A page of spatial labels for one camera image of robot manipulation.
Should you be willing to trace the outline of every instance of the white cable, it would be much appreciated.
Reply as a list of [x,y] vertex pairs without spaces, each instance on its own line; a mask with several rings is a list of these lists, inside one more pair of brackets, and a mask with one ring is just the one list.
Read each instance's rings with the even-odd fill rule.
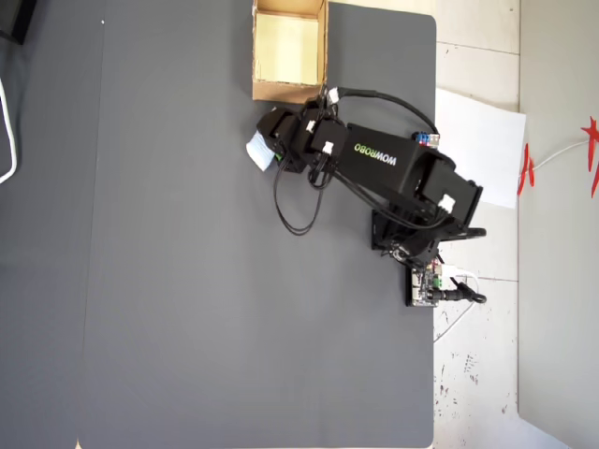
[[552,161],[553,159],[555,159],[556,157],[564,154],[565,152],[568,152],[570,150],[572,150],[573,148],[579,147],[580,145],[587,145],[589,143],[588,140],[583,140],[582,142],[579,143],[575,143],[574,145],[570,145],[569,147],[564,148],[563,150],[559,150],[558,152],[553,153],[550,157],[548,157],[547,159],[545,159],[542,163],[536,165],[533,167],[534,172],[536,173],[536,171],[542,167],[543,165],[547,164],[548,162]]
[[10,126],[10,117],[8,116],[8,105],[7,95],[4,92],[4,85],[2,79],[0,79],[0,99],[2,100],[2,113],[4,114],[4,125],[7,127],[8,142],[10,143],[10,158],[12,159],[12,165],[10,170],[0,177],[0,184],[10,178],[17,171],[17,147],[15,145],[15,136],[12,134],[12,127]]
[[[470,271],[466,271],[463,269],[458,269],[458,274],[456,274],[456,276],[466,276],[468,278],[472,278],[475,280],[476,282],[476,292],[480,293],[480,283],[478,280],[478,276],[476,276],[474,273],[471,273]],[[439,337],[437,337],[432,343],[437,343],[440,339],[442,339],[445,335],[447,335],[449,333],[449,331],[451,331],[451,329],[453,329],[462,319],[464,316],[466,316],[466,314],[472,310],[472,308],[475,306],[475,302],[473,302],[472,304],[470,304],[470,306],[468,306],[468,308],[463,311],[461,313],[461,315],[458,317],[458,319],[456,321],[454,321],[446,330],[444,333],[442,333]]]

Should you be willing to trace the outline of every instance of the gray mat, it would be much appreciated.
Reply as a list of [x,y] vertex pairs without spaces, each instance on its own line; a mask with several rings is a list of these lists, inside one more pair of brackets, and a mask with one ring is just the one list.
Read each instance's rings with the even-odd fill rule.
[[[38,3],[28,44],[0,56],[22,136],[0,186],[0,442],[428,445],[432,314],[403,306],[370,211],[335,182],[296,239],[273,171],[245,154],[271,107],[251,100],[250,2]],[[433,116],[433,20],[330,11],[330,83]],[[421,126],[343,105],[389,132]],[[280,197],[309,221],[305,178]]]
[[[244,152],[270,108],[250,97],[250,10],[109,2],[86,444],[427,445],[432,313],[404,307],[402,271],[370,251],[370,211],[335,183],[313,232],[294,238],[273,172]],[[433,115],[431,18],[335,5],[330,16],[331,82]],[[408,129],[391,108],[387,126]],[[356,105],[355,118],[373,111]],[[280,197],[293,223],[309,221],[304,177],[284,177]]]
[[[0,447],[74,448],[94,204],[103,2],[37,2],[0,39],[20,152],[0,185]],[[0,172],[10,167],[0,124]]]

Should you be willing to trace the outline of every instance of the white sheet of paper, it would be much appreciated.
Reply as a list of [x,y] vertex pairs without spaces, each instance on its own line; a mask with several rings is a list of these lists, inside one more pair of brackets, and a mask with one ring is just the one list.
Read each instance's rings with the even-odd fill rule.
[[268,147],[264,138],[258,131],[254,134],[252,140],[247,142],[245,149],[262,171],[266,170],[272,162],[272,159],[274,159],[274,152]]
[[466,180],[481,185],[481,201],[515,208],[526,115],[437,89],[439,151]]

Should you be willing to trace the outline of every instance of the white floor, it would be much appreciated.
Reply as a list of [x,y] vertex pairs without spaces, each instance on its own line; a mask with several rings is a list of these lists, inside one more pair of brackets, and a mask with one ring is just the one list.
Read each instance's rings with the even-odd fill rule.
[[[342,1],[434,15],[438,87],[519,110],[519,0]],[[518,415],[517,212],[481,204],[472,226],[487,228],[488,236],[448,244],[442,254],[478,274],[489,301],[435,345],[432,447],[563,449]],[[436,310],[435,337],[466,307]]]

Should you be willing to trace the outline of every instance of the open cardboard box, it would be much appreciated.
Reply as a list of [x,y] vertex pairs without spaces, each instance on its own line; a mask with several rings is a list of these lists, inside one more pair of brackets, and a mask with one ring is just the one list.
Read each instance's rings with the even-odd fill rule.
[[254,100],[304,103],[327,82],[329,0],[254,0]]

